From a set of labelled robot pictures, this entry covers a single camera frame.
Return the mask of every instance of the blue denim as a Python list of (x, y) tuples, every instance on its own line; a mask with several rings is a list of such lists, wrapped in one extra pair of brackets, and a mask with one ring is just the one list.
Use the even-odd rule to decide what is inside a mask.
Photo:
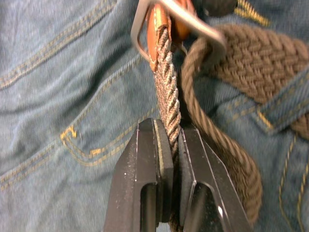
[[(270, 29), (309, 41), (309, 1), (250, 3)], [(1, 1), (1, 232), (102, 230), (119, 156), (138, 122), (159, 117), (152, 71), (130, 40), (137, 4)], [(259, 26), (235, 14), (203, 19)], [(141, 39), (145, 44), (145, 31)], [(299, 232), (300, 222), (309, 231), (309, 142), (287, 127), (308, 111), (307, 77), (308, 70), (299, 73), (262, 106), (202, 73), (195, 81), (205, 112), (259, 166), (264, 195), (256, 232)]]

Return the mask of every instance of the jeans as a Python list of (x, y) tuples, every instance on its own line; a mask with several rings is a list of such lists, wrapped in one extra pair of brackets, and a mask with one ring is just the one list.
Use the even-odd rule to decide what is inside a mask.
[[(270, 29), (308, 42), (309, 1), (249, 1), (270, 20)], [(1, 232), (102, 230), (119, 156), (138, 122), (159, 117), (152, 71), (130, 40), (137, 4), (1, 1)], [(259, 26), (236, 14), (201, 17), (213, 26)], [(175, 56), (176, 67), (180, 63)], [(295, 102), (308, 99), (307, 76), (308, 70), (299, 73), (262, 106), (268, 120), (280, 122), (273, 130), (260, 120), (257, 104), (235, 88), (202, 75), (195, 81), (202, 108), (261, 171), (264, 195), (256, 232), (301, 231), (300, 223), (309, 231), (308, 181), (301, 191), (309, 142), (286, 127), (308, 107), (282, 119)], [(297, 84), (301, 80), (305, 85)], [(292, 87), (294, 95), (282, 97)], [(169, 227), (162, 224), (157, 231)]]

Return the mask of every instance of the orange stitching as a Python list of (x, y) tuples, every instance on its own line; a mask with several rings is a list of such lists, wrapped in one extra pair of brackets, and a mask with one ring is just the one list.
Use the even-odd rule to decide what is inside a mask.
[(158, 106), (152, 108), (150, 111), (148, 111), (146, 113), (146, 115), (144, 115), (142, 118), (138, 119), (137, 123), (132, 124), (127, 130), (125, 130), (123, 133), (121, 133), (118, 137), (116, 137), (114, 140), (112, 140), (111, 142), (109, 142), (105, 147), (103, 148), (96, 148), (96, 149), (92, 149), (90, 150), (90, 154), (87, 155), (85, 154), (83, 151), (81, 151), (71, 140), (70, 137), (68, 136), (68, 132), (71, 132), (73, 135), (73, 138), (76, 138), (76, 132), (73, 129), (73, 126), (68, 127), (63, 133), (61, 133), (60, 135), (60, 139), (62, 141), (62, 143), (64, 144), (64, 146), (68, 147), (67, 144), (65, 143), (65, 141), (69, 142), (70, 145), (74, 148), (75, 151), (77, 151), (82, 157), (87, 158), (87, 159), (91, 159), (94, 158), (95, 156), (97, 156), (98, 154), (103, 153), (108, 147), (113, 146), (114, 144), (116, 144), (119, 140), (121, 140), (124, 136), (126, 136), (130, 131), (133, 130), (133, 128), (139, 124), (140, 122), (142, 122), (143, 120), (145, 120), (149, 115), (151, 115), (155, 110), (157, 110)]
[(126, 144), (129, 142), (130, 139), (126, 140), (124, 143), (122, 143), (121, 145), (119, 145), (118, 147), (116, 147), (114, 150), (112, 150), (111, 152), (107, 153), (105, 156), (102, 156), (100, 159), (94, 161), (94, 162), (85, 162), (85, 161), (82, 161), (80, 160), (78, 157), (76, 157), (76, 155), (74, 154), (74, 151), (68, 147), (66, 144), (65, 144), (65, 147), (70, 151), (70, 153), (72, 154), (72, 156), (74, 157), (74, 159), (76, 159), (77, 162), (79, 162), (81, 165), (84, 165), (86, 167), (93, 167), (93, 166), (96, 166), (98, 164), (100, 164), (102, 161), (104, 161), (105, 159), (115, 155), (117, 152), (119, 152), (121, 149), (123, 149)]
[(96, 148), (96, 149), (92, 149), (90, 151), (90, 157), (93, 158), (95, 156), (97, 156), (100, 153), (103, 153), (105, 151), (106, 148), (113, 146), (115, 143), (117, 143), (120, 139), (122, 139), (124, 136), (126, 136), (130, 131), (132, 131), (137, 124), (139, 124), (140, 122), (144, 121), (146, 118), (149, 117), (149, 115), (151, 115), (155, 110), (157, 110), (157, 107), (152, 108), (150, 111), (147, 112), (147, 114), (145, 116), (143, 116), (143, 118), (138, 119), (137, 123), (132, 124), (128, 129), (126, 129), (123, 133), (121, 133), (116, 139), (114, 139), (113, 141), (111, 141), (109, 144), (107, 144), (105, 147), (103, 148)]
[(308, 173), (309, 173), (309, 161), (306, 165), (305, 172), (304, 172), (303, 177), (302, 177), (302, 183), (301, 183), (301, 186), (300, 186), (300, 191), (299, 191), (299, 194), (298, 194), (298, 202), (297, 202), (297, 220), (298, 220), (298, 224), (299, 224), (299, 227), (300, 227), (302, 232), (305, 232), (305, 229), (304, 229), (304, 225), (302, 223), (300, 209), (301, 209), (301, 203), (303, 201), (303, 195), (304, 195), (304, 191), (305, 191), (305, 185), (306, 185), (306, 179), (307, 179)]
[[(65, 31), (61, 32), (59, 35), (57, 35), (51, 42), (49, 42), (44, 48), (42, 48), (37, 54), (35, 54), (32, 58), (30, 58), (28, 61), (26, 61), (25, 63), (17, 66), (14, 70), (10, 71), (7, 75), (3, 76), (0, 78), (0, 80), (6, 79), (6, 78), (11, 78), (10, 76), (24, 68), (25, 66), (31, 64), (31, 62), (33, 62), (37, 57), (39, 57), (42, 53), (44, 53), (48, 48), (50, 48), (51, 46), (53, 46), (60, 38), (62, 38), (63, 36), (66, 36), (67, 34), (69, 34), (70, 32), (72, 32), (75, 28), (77, 28), (78, 26), (80, 26), (83, 22), (85, 22), (87, 19), (91, 18), (94, 14), (95, 11), (97, 11), (101, 6), (103, 6), (103, 4), (106, 1), (101, 2), (100, 4), (98, 4), (88, 15), (84, 16), (80, 21), (78, 21), (76, 24), (73, 24), (71, 27), (69, 27), (68, 29), (66, 29)], [(111, 5), (106, 6), (105, 8), (101, 9), (101, 11), (99, 13), (103, 14), (106, 11), (109, 10), (109, 8), (113, 7), (115, 5), (116, 2), (113, 2)]]
[(20, 181), (21, 179), (25, 178), (28, 174), (35, 171), (39, 166), (46, 163), (49, 159), (50, 159), (50, 156), (45, 157), (40, 162), (38, 162), (35, 166), (33, 166), (31, 169), (29, 169), (25, 173), (21, 174), (18, 178), (14, 179), (14, 180), (10, 181), (9, 183), (7, 183), (6, 185), (2, 186), (1, 190), (3, 191), (6, 188), (8, 188), (9, 186), (11, 186), (12, 184), (16, 183), (17, 181)]
[(277, 100), (277, 102), (271, 106), (269, 109), (266, 109), (263, 113), (267, 114), (268, 112), (272, 111), (273, 109), (275, 109), (278, 105), (280, 105), (282, 103), (282, 101), (284, 101), (285, 99), (287, 99), (288, 97), (290, 97), (296, 90), (296, 88), (298, 88), (299, 86), (301, 86), (302, 84), (304, 84), (305, 80), (309, 80), (309, 74), (307, 76), (304, 76), (298, 83), (297, 85), (291, 87), (286, 93), (284, 93), (282, 95), (282, 97), (280, 99)]
[(292, 229), (292, 226), (291, 226), (291, 223), (290, 223), (290, 220), (288, 219), (285, 211), (284, 211), (284, 208), (283, 208), (283, 203), (282, 203), (282, 188), (284, 186), (284, 181), (285, 181), (285, 177), (286, 177), (286, 172), (288, 170), (288, 162), (290, 160), (290, 154), (292, 152), (292, 149), (294, 147), (294, 144), (296, 142), (296, 138), (297, 138), (297, 134), (294, 136), (294, 140), (291, 142), (290, 144), (290, 149), (288, 151), (288, 154), (286, 156), (286, 159), (285, 159), (285, 162), (284, 162), (284, 169), (283, 169), (283, 174), (282, 174), (282, 177), (281, 177), (281, 181), (280, 181), (280, 187), (279, 187), (279, 205), (280, 205), (280, 210), (281, 210), (281, 214), (282, 216), (284, 217), (285, 221), (288, 223), (290, 229), (292, 231), (294, 231)]
[(98, 91), (98, 94), (97, 94), (96, 96), (93, 97), (93, 100), (91, 101), (91, 103), (90, 103), (90, 105), (88, 106), (88, 108), (87, 108), (84, 112), (82, 112), (82, 114), (76, 119), (76, 121), (74, 122), (74, 125), (76, 125), (80, 120), (82, 120), (82, 119), (85, 117), (85, 115), (89, 112), (89, 110), (91, 110), (91, 107), (90, 107), (90, 106), (93, 105), (93, 104), (95, 103), (95, 101), (97, 100), (97, 98), (99, 98), (99, 97), (101, 96), (99, 93), (102, 93), (102, 92), (103, 92), (104, 90), (106, 90), (109, 86), (111, 86), (112, 83), (113, 83), (114, 81), (118, 80), (118, 79), (119, 79), (122, 75), (124, 75), (126, 72), (130, 71), (130, 70), (133, 68), (133, 65), (138, 65), (138, 64), (140, 64), (140, 62), (142, 61), (141, 55), (138, 54), (135, 58), (136, 58), (135, 61), (133, 61), (132, 63), (129, 63), (128, 66), (127, 66), (125, 69), (120, 70), (119, 73), (118, 73), (115, 77), (113, 77), (112, 79), (109, 79), (109, 80), (105, 83), (104, 87)]
[[(113, 7), (113, 5), (109, 6), (108, 8), (104, 8), (103, 13), (105, 13), (106, 11), (108, 11), (109, 9), (111, 9)], [(35, 63), (32, 64), (31, 67), (27, 68), (26, 70), (22, 71), (20, 74), (16, 75), (15, 77), (10, 78), (9, 80), (3, 82), (0, 85), (0, 88), (5, 87), (9, 84), (11, 84), (12, 82), (14, 82), (17, 78), (23, 76), (24, 74), (28, 73), (29, 71), (31, 71), (32, 69), (34, 69), (35, 67), (37, 67), (38, 65), (40, 65), (41, 63), (43, 63), (44, 61), (46, 61), (48, 58), (50, 58), (52, 55), (54, 55), (58, 50), (60, 50), (61, 48), (63, 48), (64, 46), (66, 46), (71, 40), (75, 39), (76, 37), (80, 36), (81, 34), (83, 34), (86, 29), (89, 28), (89, 26), (92, 26), (99, 18), (101, 17), (101, 15), (99, 15), (98, 17), (94, 18), (93, 20), (91, 20), (89, 23), (87, 23), (83, 28), (79, 29), (77, 32), (75, 32), (74, 34), (70, 35), (69, 37), (67, 37), (64, 41), (62, 41), (61, 43), (59, 43), (54, 49), (50, 50), (44, 57), (42, 57), (41, 59), (37, 60)]]
[(265, 118), (264, 114), (262, 114), (259, 110), (257, 111), (257, 115), (268, 126), (269, 129), (273, 129), (272, 124)]
[(258, 22), (259, 24), (263, 26), (269, 26), (270, 21), (264, 17), (262, 17), (257, 11), (254, 10), (254, 8), (247, 2), (246, 0), (238, 0), (238, 8), (234, 10), (234, 13), (244, 17), (252, 19), (255, 22)]
[(40, 153), (37, 157), (35, 157), (34, 159), (31, 159), (28, 163), (22, 163), (21, 165), (19, 165), (17, 167), (16, 170), (10, 172), (8, 175), (2, 176), (0, 182), (3, 183), (5, 180), (10, 179), (11, 177), (13, 177), (14, 175), (17, 175), (18, 173), (20, 173), (22, 170), (26, 169), (27, 167), (29, 167), (32, 163), (34, 163), (37, 159), (39, 159), (40, 157), (42, 157), (43, 155), (45, 155), (47, 152), (49, 152), (52, 148), (54, 148), (54, 145), (51, 145), (50, 147), (48, 147), (44, 152)]
[(245, 110), (242, 110), (240, 113), (234, 114), (233, 117), (232, 117), (232, 119), (227, 120), (226, 123), (223, 125), (223, 127), (228, 126), (231, 122), (236, 121), (236, 120), (237, 120), (238, 118), (240, 118), (240, 117), (243, 117), (243, 116), (245, 116), (245, 115), (247, 115), (247, 114), (250, 114), (250, 113), (254, 112), (255, 109), (256, 109), (256, 106), (252, 106), (252, 107), (250, 107), (249, 109), (245, 109)]
[(274, 124), (274, 127), (278, 126), (280, 123), (282, 123), (286, 118), (294, 114), (296, 111), (300, 110), (302, 107), (309, 104), (309, 98), (304, 99), (301, 103), (296, 105), (292, 110), (290, 110), (288, 113), (280, 117), (277, 122)]

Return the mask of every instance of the denim seam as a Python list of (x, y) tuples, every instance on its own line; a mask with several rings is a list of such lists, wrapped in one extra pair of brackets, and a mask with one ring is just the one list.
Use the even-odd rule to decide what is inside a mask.
[[(140, 119), (138, 119), (138, 122), (137, 123), (133, 123), (128, 129), (126, 129), (123, 133), (121, 133), (120, 135), (118, 135), (114, 140), (110, 141), (105, 147), (103, 148), (95, 148), (95, 149), (92, 149), (90, 150), (90, 154), (89, 155), (86, 155), (83, 151), (81, 151), (76, 145), (74, 145), (74, 143), (71, 141), (70, 137), (68, 136), (68, 132), (71, 132), (73, 137), (75, 136), (76, 137), (76, 132), (73, 130), (73, 127), (72, 130), (66, 130), (64, 132), (64, 134), (61, 134), (60, 138), (61, 138), (61, 141), (63, 143), (63, 145), (69, 149), (69, 151), (71, 152), (71, 154), (73, 155), (73, 157), (75, 159), (77, 159), (77, 161), (79, 163), (81, 163), (82, 165), (84, 166), (95, 166), (95, 165), (98, 165), (99, 163), (101, 163), (103, 160), (105, 160), (106, 158), (104, 157), (109, 157), (109, 156), (112, 156), (110, 153), (108, 153), (107, 155), (101, 157), (100, 159), (94, 161), (94, 162), (85, 162), (83, 160), (81, 160), (80, 158), (78, 158), (74, 152), (77, 152), (79, 153), (81, 156), (83, 156), (84, 158), (87, 158), (87, 159), (91, 159), (91, 158), (94, 158), (96, 157), (97, 155), (101, 154), (101, 153), (104, 153), (104, 151), (108, 148), (108, 147), (111, 147), (113, 145), (115, 145), (117, 142), (119, 142), (123, 137), (125, 137), (127, 134), (129, 134), (130, 131), (132, 131), (136, 124), (140, 123), (141, 121), (145, 120), (147, 117), (149, 117), (152, 113), (154, 113), (156, 110), (158, 109), (158, 106), (152, 108), (150, 111), (148, 111), (143, 117), (141, 117)], [(71, 144), (72, 147), (69, 147), (66, 143), (66, 141)]]
[[(101, 2), (99, 5), (97, 5), (92, 11), (91, 13), (89, 13), (88, 15), (86, 15), (85, 17), (83, 17), (79, 22), (77, 22), (76, 24), (74, 24), (73, 26), (71, 26), (70, 28), (68, 28), (67, 30), (65, 30), (64, 32), (60, 33), (57, 37), (55, 37), (48, 45), (46, 45), (44, 48), (42, 48), (37, 54), (35, 54), (32, 58), (30, 58), (29, 60), (27, 60), (25, 63), (23, 63), (22, 65), (19, 65), (17, 68), (15, 68), (14, 70), (12, 70), (11, 72), (9, 72), (7, 75), (3, 76), (0, 78), (0, 82), (3, 82), (0, 85), (0, 89), (11, 84), (12, 82), (14, 82), (15, 80), (17, 80), (19, 77), (25, 75), (26, 73), (32, 71), (34, 68), (36, 68), (38, 65), (40, 65), (41, 63), (45, 62), (46, 60), (48, 60), (50, 57), (52, 57), (53, 55), (55, 55), (60, 49), (62, 49), (63, 47), (65, 47), (67, 44), (69, 44), (70, 42), (72, 42), (74, 39), (76, 39), (77, 37), (81, 36), (83, 33), (85, 33), (86, 31), (88, 31), (90, 28), (92, 28), (99, 20), (100, 18), (102, 18), (104, 16), (104, 14), (106, 12), (108, 12), (110, 9), (113, 8), (113, 6), (116, 4), (116, 2), (113, 2), (112, 4), (104, 7), (103, 9), (101, 9), (99, 12), (96, 13), (96, 11), (103, 6), (103, 4), (106, 3), (106, 1)], [(75, 32), (74, 34), (68, 36), (65, 38), (65, 36), (67, 36), (70, 32), (72, 32), (74, 29), (76, 29), (78, 26), (80, 26), (82, 23), (84, 23), (86, 20), (90, 19), (94, 17), (93, 19), (91, 19), (89, 22), (86, 23), (85, 26), (83, 26), (82, 28), (80, 28), (77, 32)], [(56, 44), (57, 42), (59, 42), (61, 39), (65, 38), (62, 42), (60, 42), (59, 44), (57, 44), (52, 50), (50, 50), (48, 53), (42, 54), (44, 53), (46, 50), (48, 50), (49, 48), (51, 48), (54, 44)]]
[(297, 221), (298, 221), (298, 225), (301, 229), (301, 232), (305, 231), (304, 225), (303, 225), (302, 219), (301, 219), (301, 203), (303, 201), (303, 195), (304, 195), (304, 191), (305, 191), (305, 185), (306, 185), (308, 174), (309, 174), (309, 156), (308, 156), (308, 162), (307, 162), (306, 167), (305, 167), (305, 171), (302, 175), (302, 182), (301, 182), (300, 191), (299, 191), (299, 194), (298, 194), (298, 201), (297, 201)]
[[(240, 99), (240, 100), (237, 100), (233, 103), (230, 103), (228, 104), (227, 106), (227, 109), (228, 110), (235, 110), (236, 107), (239, 107), (239, 106), (243, 106), (245, 103), (248, 102), (248, 98), (245, 98), (245, 99)], [(224, 129), (225, 127), (227, 127), (230, 123), (236, 121), (237, 119), (239, 119), (240, 117), (243, 117), (243, 116), (246, 116), (247, 114), (250, 114), (252, 112), (254, 112), (256, 109), (256, 106), (252, 106), (248, 109), (244, 109), (242, 110), (241, 112), (239, 113), (234, 113), (231, 117), (231, 119), (227, 120), (223, 125), (222, 125), (222, 128)]]
[(76, 118), (76, 120), (73, 122), (73, 125), (76, 126), (77, 123), (79, 123), (86, 115), (87, 113), (92, 109), (92, 107), (94, 106), (94, 103), (98, 100), (98, 98), (101, 96), (101, 94), (103, 94), (103, 91), (107, 90), (113, 82), (115, 82), (116, 80), (118, 80), (120, 77), (122, 77), (126, 72), (130, 71), (135, 65), (140, 64), (140, 62), (142, 61), (142, 56), (140, 54), (138, 54), (137, 56), (135, 56), (132, 60), (129, 61), (129, 63), (123, 67), (122, 69), (120, 69), (118, 71), (118, 73), (115, 73), (115, 76), (112, 76), (111, 79), (109, 79), (106, 83), (104, 83), (103, 88), (101, 88), (97, 95), (95, 95), (93, 97), (93, 99), (91, 100), (91, 102), (89, 103), (89, 105), (87, 106), (87, 108), (81, 112), (81, 114)]
[(283, 169), (283, 173), (282, 173), (282, 177), (281, 177), (281, 181), (280, 181), (280, 186), (279, 186), (279, 206), (280, 206), (280, 210), (281, 210), (281, 215), (283, 216), (283, 218), (287, 222), (291, 231), (294, 231), (294, 230), (291, 226), (291, 222), (290, 222), (289, 218), (287, 217), (286, 212), (285, 212), (284, 207), (283, 207), (282, 189), (283, 189), (283, 186), (284, 186), (284, 181), (285, 181), (286, 173), (287, 173), (287, 170), (288, 170), (288, 162), (290, 160), (291, 152), (292, 152), (294, 145), (296, 143), (296, 139), (297, 139), (297, 134), (294, 136), (294, 139), (292, 140), (292, 142), (290, 144), (290, 148), (287, 152), (285, 162), (284, 162), (284, 169)]
[(259, 117), (267, 125), (267, 131), (269, 131), (269, 130), (277, 127), (278, 125), (280, 125), (288, 117), (292, 116), (295, 112), (299, 111), (302, 107), (306, 107), (307, 105), (309, 105), (309, 98), (304, 99), (301, 103), (297, 104), (292, 110), (288, 111), (282, 117), (278, 118), (278, 120), (277, 120), (277, 122), (275, 124), (271, 124), (265, 118), (265, 115), (263, 115), (261, 112), (259, 112), (261, 114), (261, 115), (259, 115)]
[[(38, 163), (36, 163), (32, 168), (29, 169), (29, 167), (35, 163), (36, 160), (38, 160), (39, 158), (43, 157), (44, 155), (46, 155), (48, 152), (50, 152), (52, 149), (55, 148), (55, 144), (51, 144), (47, 149), (45, 149), (42, 153), (40, 153), (39, 155), (37, 155), (36, 158), (34, 158), (33, 160), (31, 160), (29, 163), (27, 163), (26, 165), (19, 165), (17, 167), (16, 170), (10, 172), (7, 175), (4, 175), (1, 177), (1, 190), (5, 190), (6, 188), (8, 188), (9, 186), (11, 186), (14, 183), (17, 183), (18, 181), (22, 180), (23, 178), (25, 178), (28, 174), (34, 172), (38, 167), (40, 167), (42, 164), (46, 163), (49, 159), (50, 159), (50, 155), (46, 156), (45, 158), (43, 158), (41, 161), (39, 161)], [(17, 176), (19, 173), (21, 173), (23, 170), (26, 170), (25, 173)]]
[(304, 77), (302, 77), (297, 83), (294, 83), (293, 85), (291, 85), (286, 91), (286, 93), (284, 93), (282, 95), (282, 97), (280, 97), (279, 99), (277, 99), (275, 102), (274, 102), (274, 105), (271, 106), (270, 108), (268, 109), (265, 109), (265, 111), (262, 111), (263, 114), (267, 114), (269, 113), (270, 111), (274, 110), (278, 105), (280, 105), (285, 99), (287, 99), (288, 97), (290, 97), (294, 92), (295, 90), (301, 86), (302, 84), (304, 84), (304, 82), (306, 80), (309, 80), (309, 75), (306, 75)]
[(104, 160), (106, 160), (107, 158), (109, 158), (109, 157), (115, 155), (115, 154), (116, 154), (117, 152), (119, 152), (121, 149), (125, 148), (125, 145), (129, 142), (129, 140), (130, 140), (130, 139), (127, 139), (127, 140), (124, 141), (122, 144), (120, 144), (118, 147), (116, 147), (115, 149), (113, 149), (111, 152), (107, 153), (105, 156), (102, 156), (100, 159), (98, 159), (98, 160), (96, 160), (96, 161), (94, 161), (94, 162), (91, 162), (91, 163), (85, 162), (85, 161), (79, 159), (79, 158), (75, 155), (74, 151), (73, 151), (70, 147), (66, 146), (66, 144), (65, 144), (65, 147), (70, 151), (70, 153), (71, 153), (71, 155), (73, 156), (73, 158), (76, 159), (76, 161), (79, 162), (81, 165), (86, 166), (86, 167), (94, 167), (94, 166), (96, 166), (96, 165), (102, 163), (102, 162), (103, 162)]

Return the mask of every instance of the black plastic part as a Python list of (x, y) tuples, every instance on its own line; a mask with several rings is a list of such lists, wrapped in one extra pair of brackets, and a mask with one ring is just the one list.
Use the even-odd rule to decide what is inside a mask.
[(237, 0), (193, 0), (196, 9), (202, 7), (208, 16), (221, 17), (233, 13)]
[(181, 130), (179, 156), (184, 231), (252, 231), (224, 164), (192, 125)]
[(104, 232), (155, 232), (169, 217), (173, 165), (162, 128), (149, 118), (134, 131), (113, 173)]

